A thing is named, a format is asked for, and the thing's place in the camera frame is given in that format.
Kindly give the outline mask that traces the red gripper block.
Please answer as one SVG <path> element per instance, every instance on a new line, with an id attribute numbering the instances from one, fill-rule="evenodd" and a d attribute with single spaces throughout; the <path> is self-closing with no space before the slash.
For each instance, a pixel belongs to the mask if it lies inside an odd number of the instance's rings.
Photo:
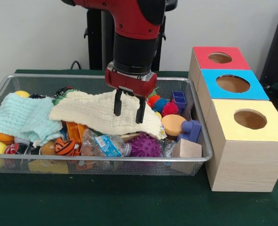
<path id="1" fill-rule="evenodd" d="M 121 89 L 132 92 L 139 99 L 139 109 L 136 113 L 136 123 L 141 124 L 143 122 L 146 106 L 145 98 L 148 97 L 156 87 L 157 74 L 150 72 L 146 76 L 130 76 L 107 68 L 105 79 L 106 83 L 110 87 L 117 89 L 114 98 L 114 114 L 116 116 L 121 115 L 121 95 L 123 92 Z"/>

